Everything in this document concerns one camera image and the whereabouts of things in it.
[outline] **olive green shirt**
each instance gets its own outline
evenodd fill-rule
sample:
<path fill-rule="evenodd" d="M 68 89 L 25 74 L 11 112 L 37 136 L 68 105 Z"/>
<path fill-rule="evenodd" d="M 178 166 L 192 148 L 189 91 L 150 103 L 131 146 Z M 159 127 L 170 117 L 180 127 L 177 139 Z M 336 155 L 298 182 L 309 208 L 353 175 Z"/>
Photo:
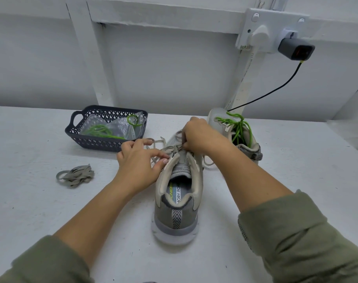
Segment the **olive green shirt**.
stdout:
<path fill-rule="evenodd" d="M 358 247 L 303 192 L 240 214 L 238 225 L 275 283 L 358 282 Z M 61 282 L 93 280 L 83 259 L 54 236 L 40 239 L 0 277 L 0 283 Z"/>

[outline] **hand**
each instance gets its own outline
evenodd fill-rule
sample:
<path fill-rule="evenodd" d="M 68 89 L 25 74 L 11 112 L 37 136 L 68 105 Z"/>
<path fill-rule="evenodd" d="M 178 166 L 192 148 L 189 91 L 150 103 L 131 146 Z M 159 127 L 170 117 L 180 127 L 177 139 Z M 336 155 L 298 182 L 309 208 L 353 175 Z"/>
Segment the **hand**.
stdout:
<path fill-rule="evenodd" d="M 144 145 L 152 144 L 150 139 L 122 143 L 121 152 L 117 153 L 119 170 L 111 184 L 117 183 L 132 197 L 153 184 L 170 157 L 159 149 L 144 149 Z M 151 157 L 161 159 L 151 167 Z"/>
<path fill-rule="evenodd" d="M 191 117 L 190 121 L 184 126 L 183 148 L 201 155 L 208 155 L 215 147 L 219 147 L 221 142 L 228 142 L 227 138 L 214 130 L 205 119 Z"/>

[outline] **power outlet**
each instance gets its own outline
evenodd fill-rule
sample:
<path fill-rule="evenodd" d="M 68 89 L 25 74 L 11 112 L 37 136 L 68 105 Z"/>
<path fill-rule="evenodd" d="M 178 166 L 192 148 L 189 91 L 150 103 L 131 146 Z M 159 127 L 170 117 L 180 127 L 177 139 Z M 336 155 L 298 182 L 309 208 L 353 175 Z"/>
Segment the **power outlet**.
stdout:
<path fill-rule="evenodd" d="M 298 38 L 301 36 L 309 15 L 279 12 L 264 9 L 247 9 L 241 33 L 238 35 L 236 47 L 243 49 L 250 47 L 252 33 L 261 25 L 268 29 L 268 41 L 260 46 L 259 51 L 274 53 L 283 38 Z"/>

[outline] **left hand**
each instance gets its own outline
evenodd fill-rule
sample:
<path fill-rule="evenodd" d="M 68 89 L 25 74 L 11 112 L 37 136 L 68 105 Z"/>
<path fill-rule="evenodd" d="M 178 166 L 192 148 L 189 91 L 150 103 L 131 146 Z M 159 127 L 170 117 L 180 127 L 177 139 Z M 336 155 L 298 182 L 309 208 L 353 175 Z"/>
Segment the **left hand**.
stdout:
<path fill-rule="evenodd" d="M 170 158 L 159 149 L 144 149 L 144 145 L 152 145 L 150 139 L 137 139 L 121 144 L 121 152 L 117 153 L 119 170 L 111 182 L 120 186 L 129 196 L 134 196 L 153 184 Z M 151 167 L 151 158 L 161 159 Z"/>

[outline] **basket handle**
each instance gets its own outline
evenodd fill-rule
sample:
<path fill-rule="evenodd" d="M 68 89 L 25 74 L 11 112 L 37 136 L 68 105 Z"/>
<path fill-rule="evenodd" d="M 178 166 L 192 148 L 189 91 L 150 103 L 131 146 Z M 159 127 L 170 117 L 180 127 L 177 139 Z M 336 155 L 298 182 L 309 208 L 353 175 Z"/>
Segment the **basket handle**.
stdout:
<path fill-rule="evenodd" d="M 74 128 L 77 128 L 77 126 L 78 126 L 78 124 L 79 124 L 79 123 L 78 123 L 77 126 L 74 126 L 74 118 L 75 118 L 77 115 L 79 115 L 79 114 L 81 114 L 81 115 L 83 116 L 82 111 L 74 111 L 73 114 L 71 115 L 70 124 L 73 125 Z"/>

